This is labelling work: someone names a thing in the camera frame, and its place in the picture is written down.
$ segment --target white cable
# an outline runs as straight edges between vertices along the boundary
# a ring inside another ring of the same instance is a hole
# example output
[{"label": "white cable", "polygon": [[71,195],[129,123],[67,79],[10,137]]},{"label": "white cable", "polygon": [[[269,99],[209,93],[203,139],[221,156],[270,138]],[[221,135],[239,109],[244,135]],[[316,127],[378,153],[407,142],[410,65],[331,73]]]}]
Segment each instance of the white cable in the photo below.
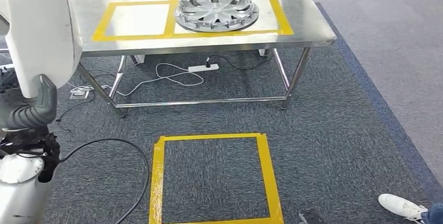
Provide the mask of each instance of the white cable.
[{"label": "white cable", "polygon": [[[183,70],[183,71],[185,71],[185,72],[178,73],[178,74],[173,74],[173,75],[169,75],[169,76],[161,76],[161,75],[158,73],[158,67],[159,67],[160,65],[172,66],[172,67],[175,67],[175,68],[177,68],[177,69]],[[152,79],[152,80],[147,80],[147,81],[140,82],[140,83],[139,83],[137,86],[135,86],[134,89],[132,89],[129,93],[121,93],[121,92],[119,92],[119,91],[117,91],[117,93],[120,94],[121,96],[125,96],[125,97],[127,97],[127,96],[131,95],[133,92],[135,92],[135,91],[136,91],[141,85],[143,85],[143,84],[145,84],[145,83],[150,83],[150,82],[154,82],[154,81],[162,80],[162,79],[167,79],[167,80],[170,80],[170,81],[172,81],[172,82],[178,83],[178,84],[180,84],[180,85],[182,85],[182,86],[186,86],[186,87],[198,86],[198,85],[202,84],[202,83],[205,81],[205,80],[203,79],[203,77],[201,77],[200,75],[197,75],[197,74],[195,74],[195,73],[189,72],[187,69],[184,69],[184,68],[181,68],[181,67],[178,67],[178,66],[176,66],[176,65],[169,64],[169,63],[159,63],[159,64],[157,64],[157,65],[155,66],[155,74],[157,75],[158,78],[156,78],[156,79]],[[173,80],[173,79],[171,79],[172,77],[176,77],[176,76],[183,75],[183,74],[192,74],[192,75],[198,77],[199,79],[201,79],[201,81],[198,82],[198,83],[195,83],[195,84],[183,84],[183,83],[181,83],[181,82],[179,82],[179,81],[177,81],[177,80]],[[74,85],[72,85],[71,83],[68,83],[68,84],[74,87],[73,89],[71,89],[71,93],[75,93],[75,92],[79,92],[79,91],[86,92],[86,91],[92,91],[92,90],[94,90],[94,87],[92,87],[92,86],[74,86]],[[111,87],[111,86],[108,86],[108,85],[103,85],[103,86],[101,86],[101,88],[103,88],[103,89],[107,89],[107,88],[112,88],[112,87]]]},{"label": "white cable", "polygon": [[76,88],[77,86],[72,85],[71,83],[67,82],[68,85],[70,85],[73,88]]},{"label": "white cable", "polygon": [[[178,69],[183,70],[183,71],[186,71],[186,72],[182,72],[182,73],[178,73],[178,74],[173,74],[173,75],[169,75],[169,76],[161,76],[160,74],[158,74],[158,67],[159,67],[160,65],[172,66],[172,67],[178,68]],[[189,72],[187,69],[184,69],[184,68],[181,68],[181,67],[178,67],[178,66],[176,66],[176,65],[169,64],[169,63],[159,63],[159,64],[157,64],[157,65],[155,66],[155,74],[156,74],[157,77],[159,77],[159,78],[157,78],[157,79],[153,79],[153,80],[147,80],[147,81],[144,81],[144,82],[140,82],[140,83],[139,83],[137,86],[135,86],[134,89],[132,89],[129,93],[124,94],[124,93],[121,93],[121,92],[119,92],[119,91],[117,91],[117,93],[120,94],[121,96],[125,96],[125,97],[126,97],[126,96],[131,95],[133,92],[135,92],[135,90],[137,90],[141,85],[143,85],[143,84],[145,84],[145,83],[149,83],[149,82],[154,82],[154,81],[162,80],[162,79],[167,79],[167,80],[170,80],[170,81],[172,81],[172,82],[178,83],[178,84],[180,84],[180,85],[182,85],[182,86],[186,86],[186,87],[198,86],[198,85],[202,84],[203,82],[205,82],[205,80],[204,80],[200,75],[197,75],[197,74],[195,74],[195,73],[191,73],[191,72]],[[171,79],[172,77],[176,77],[176,76],[183,75],[183,74],[192,74],[192,75],[194,75],[194,76],[200,78],[202,81],[200,81],[200,82],[198,82],[198,83],[196,83],[196,84],[183,84],[183,83],[181,83],[181,82],[179,82],[179,81],[177,81],[177,80],[173,80],[173,79]]]},{"label": "white cable", "polygon": [[3,53],[0,53],[0,55],[3,56],[3,57],[5,57],[5,58],[11,59],[10,57],[4,55]]}]

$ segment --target jeans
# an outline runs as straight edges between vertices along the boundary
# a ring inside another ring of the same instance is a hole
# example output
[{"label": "jeans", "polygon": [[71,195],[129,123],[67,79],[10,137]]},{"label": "jeans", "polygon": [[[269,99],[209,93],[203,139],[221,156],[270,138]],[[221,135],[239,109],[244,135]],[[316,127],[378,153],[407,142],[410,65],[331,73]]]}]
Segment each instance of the jeans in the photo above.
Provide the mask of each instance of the jeans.
[{"label": "jeans", "polygon": [[422,221],[425,224],[443,224],[443,204],[433,204],[428,212],[422,213]]}]

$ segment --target person's foot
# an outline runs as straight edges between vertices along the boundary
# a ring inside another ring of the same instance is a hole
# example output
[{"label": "person's foot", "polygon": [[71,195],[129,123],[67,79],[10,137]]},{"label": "person's foot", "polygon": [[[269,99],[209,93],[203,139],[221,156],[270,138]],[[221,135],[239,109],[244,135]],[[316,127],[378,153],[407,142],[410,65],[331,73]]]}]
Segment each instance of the person's foot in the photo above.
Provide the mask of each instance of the person's foot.
[{"label": "person's foot", "polygon": [[422,213],[428,211],[424,206],[417,206],[407,199],[392,194],[378,196],[378,202],[388,211],[420,224],[424,223],[422,221]]}]

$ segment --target yellow tape square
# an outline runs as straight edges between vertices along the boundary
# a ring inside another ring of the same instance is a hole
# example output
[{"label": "yellow tape square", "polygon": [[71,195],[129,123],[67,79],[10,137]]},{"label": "yellow tape square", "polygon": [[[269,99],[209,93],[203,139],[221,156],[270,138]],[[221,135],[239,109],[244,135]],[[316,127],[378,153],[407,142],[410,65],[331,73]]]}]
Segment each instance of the yellow tape square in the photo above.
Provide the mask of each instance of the yellow tape square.
[{"label": "yellow tape square", "polygon": [[163,175],[165,159],[165,142],[176,140],[222,139],[222,138],[255,138],[259,150],[260,165],[266,192],[267,205],[270,216],[268,218],[188,222],[175,224],[283,224],[283,214],[278,196],[277,182],[272,167],[271,154],[265,134],[210,134],[186,136],[161,136],[154,144],[153,169],[151,176],[151,193],[149,202],[149,224],[161,224],[163,200]]},{"label": "yellow tape square", "polygon": [[[288,19],[278,0],[269,0],[272,6],[272,10],[278,21],[278,30],[251,30],[251,31],[230,31],[230,32],[192,32],[192,33],[176,33],[176,20],[174,17],[174,11],[178,5],[179,0],[169,1],[154,1],[154,2],[119,2],[109,3],[108,8],[105,10],[94,34],[92,35],[93,41],[119,41],[119,40],[152,40],[152,39],[184,39],[184,38],[209,38],[209,37],[222,37],[222,36],[247,36],[251,34],[259,33],[276,33],[280,35],[294,34],[292,27],[289,24]],[[155,5],[164,4],[169,6],[167,14],[167,21],[163,34],[150,34],[150,35],[106,35],[108,25],[114,15],[115,9],[118,6],[137,6],[137,5]]]}]

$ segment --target stainless steel table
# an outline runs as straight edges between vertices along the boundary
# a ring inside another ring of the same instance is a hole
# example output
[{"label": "stainless steel table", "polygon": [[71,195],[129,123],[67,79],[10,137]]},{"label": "stainless steel table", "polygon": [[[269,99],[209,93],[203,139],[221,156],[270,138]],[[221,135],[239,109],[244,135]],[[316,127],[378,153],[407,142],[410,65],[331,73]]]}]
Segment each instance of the stainless steel table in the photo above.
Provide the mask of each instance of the stainless steel table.
[{"label": "stainless steel table", "polygon": [[[121,108],[221,102],[283,101],[285,109],[309,57],[311,47],[328,46],[336,36],[312,0],[253,0],[260,8],[255,24],[241,31],[197,33],[176,25],[173,12],[179,0],[73,0],[83,39],[83,57],[122,55],[116,80],[106,93],[82,64],[79,71],[115,112]],[[278,48],[304,48],[291,80]],[[114,95],[128,56],[199,51],[259,50],[276,60],[286,93],[276,97],[116,104]]]}]

